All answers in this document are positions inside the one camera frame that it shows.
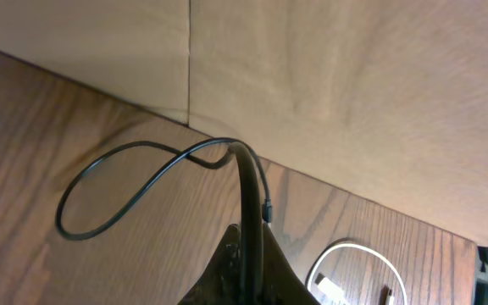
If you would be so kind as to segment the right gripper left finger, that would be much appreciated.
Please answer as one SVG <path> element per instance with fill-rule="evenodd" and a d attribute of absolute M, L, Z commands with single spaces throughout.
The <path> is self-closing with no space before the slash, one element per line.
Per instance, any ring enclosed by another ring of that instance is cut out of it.
<path fill-rule="evenodd" d="M 240 296 L 240 226 L 231 224 L 196 284 L 179 305 L 234 305 Z"/>

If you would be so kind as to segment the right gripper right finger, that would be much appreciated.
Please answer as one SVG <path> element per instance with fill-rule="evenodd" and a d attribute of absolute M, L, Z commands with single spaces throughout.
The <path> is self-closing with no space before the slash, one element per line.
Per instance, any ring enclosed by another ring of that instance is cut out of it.
<path fill-rule="evenodd" d="M 294 273 L 266 223 L 263 223 L 262 304 L 319 305 Z"/>

